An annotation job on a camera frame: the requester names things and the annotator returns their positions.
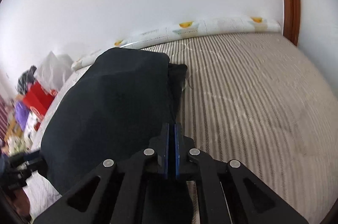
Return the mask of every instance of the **black cloth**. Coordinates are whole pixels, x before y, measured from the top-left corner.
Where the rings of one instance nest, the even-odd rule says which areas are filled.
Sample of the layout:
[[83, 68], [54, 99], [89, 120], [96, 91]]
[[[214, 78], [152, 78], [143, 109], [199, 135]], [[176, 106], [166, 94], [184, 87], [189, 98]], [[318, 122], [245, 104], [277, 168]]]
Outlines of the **black cloth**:
[[186, 182], [148, 182], [142, 224], [191, 224], [193, 210]]
[[149, 145], [173, 124], [186, 65], [164, 53], [113, 48], [67, 92], [47, 126], [41, 154], [47, 179], [64, 194], [100, 162]]

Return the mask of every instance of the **black pillow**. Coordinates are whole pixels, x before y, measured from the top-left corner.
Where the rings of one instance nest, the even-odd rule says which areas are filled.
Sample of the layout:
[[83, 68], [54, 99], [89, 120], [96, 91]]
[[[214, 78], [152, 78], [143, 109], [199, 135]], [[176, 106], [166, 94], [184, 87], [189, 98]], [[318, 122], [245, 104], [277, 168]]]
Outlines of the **black pillow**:
[[47, 179], [64, 194], [100, 162], [148, 147], [174, 123], [186, 65], [164, 53], [112, 48], [67, 92], [42, 138]]

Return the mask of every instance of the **bed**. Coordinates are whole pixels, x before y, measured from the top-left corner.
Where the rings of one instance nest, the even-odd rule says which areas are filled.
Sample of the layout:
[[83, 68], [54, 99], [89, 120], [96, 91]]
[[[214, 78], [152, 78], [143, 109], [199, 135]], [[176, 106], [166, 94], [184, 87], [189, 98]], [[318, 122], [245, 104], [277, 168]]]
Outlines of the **bed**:
[[[338, 101], [314, 65], [280, 33], [188, 38], [145, 48], [185, 63], [178, 121], [196, 147], [222, 161], [238, 159], [303, 215], [319, 224], [338, 197]], [[72, 74], [34, 139], [39, 148]], [[60, 195], [35, 173], [25, 192], [33, 217]], [[194, 183], [189, 184], [197, 200]], [[194, 204], [193, 223], [199, 223]]]

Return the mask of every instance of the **metal screw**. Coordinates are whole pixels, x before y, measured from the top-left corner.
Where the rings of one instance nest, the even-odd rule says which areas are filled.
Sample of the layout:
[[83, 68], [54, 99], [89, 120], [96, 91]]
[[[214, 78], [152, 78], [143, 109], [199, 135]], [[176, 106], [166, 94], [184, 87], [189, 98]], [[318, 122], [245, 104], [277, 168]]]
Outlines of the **metal screw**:
[[112, 161], [111, 159], [104, 160], [104, 166], [105, 167], [111, 167], [113, 165], [114, 165], [114, 161]]
[[191, 149], [191, 150], [189, 151], [189, 153], [190, 153], [191, 155], [199, 155], [201, 152], [200, 152], [199, 149], [193, 148], [193, 149]]
[[153, 149], [145, 149], [143, 153], [145, 155], [153, 155], [155, 151]]
[[233, 167], [233, 168], [239, 168], [240, 165], [241, 165], [241, 163], [238, 160], [231, 160], [230, 161], [230, 166]]

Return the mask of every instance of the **clutter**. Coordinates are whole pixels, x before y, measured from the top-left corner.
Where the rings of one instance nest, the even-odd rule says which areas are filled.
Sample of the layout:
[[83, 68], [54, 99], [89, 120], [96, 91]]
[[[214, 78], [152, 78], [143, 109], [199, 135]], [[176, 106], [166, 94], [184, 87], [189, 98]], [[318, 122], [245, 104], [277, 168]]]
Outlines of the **clutter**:
[[16, 122], [15, 118], [12, 118], [8, 125], [4, 141], [8, 142], [8, 139], [13, 135], [20, 138], [22, 134], [23, 134], [23, 131], [20, 128], [20, 125]]
[[41, 87], [39, 82], [35, 82], [22, 101], [40, 120], [42, 120], [54, 98], [54, 96]]
[[34, 138], [37, 134], [37, 129], [35, 127], [39, 124], [40, 122], [38, 120], [38, 117], [33, 112], [30, 112], [27, 118], [26, 128], [23, 133], [24, 141], [28, 149], [32, 147]]
[[48, 93], [56, 96], [72, 74], [71, 62], [69, 56], [63, 55], [58, 59], [51, 51], [35, 71], [34, 77]]
[[19, 123], [21, 129], [24, 131], [26, 127], [29, 109], [22, 101], [17, 101], [15, 104], [15, 119]]
[[34, 65], [31, 66], [28, 70], [26, 70], [18, 80], [18, 85], [16, 87], [16, 90], [19, 94], [25, 95], [32, 84], [35, 82], [34, 73], [37, 70], [37, 67]]
[[5, 154], [5, 155], [9, 155], [10, 154], [10, 152], [9, 152], [9, 150], [8, 150], [9, 148], [8, 148], [8, 145], [7, 144], [5, 144], [2, 148], [1, 148], [1, 152], [3, 153], [3, 154]]
[[8, 152], [10, 156], [27, 151], [26, 143], [23, 137], [20, 138], [15, 135], [12, 135], [11, 137], [9, 137], [7, 144], [8, 144]]

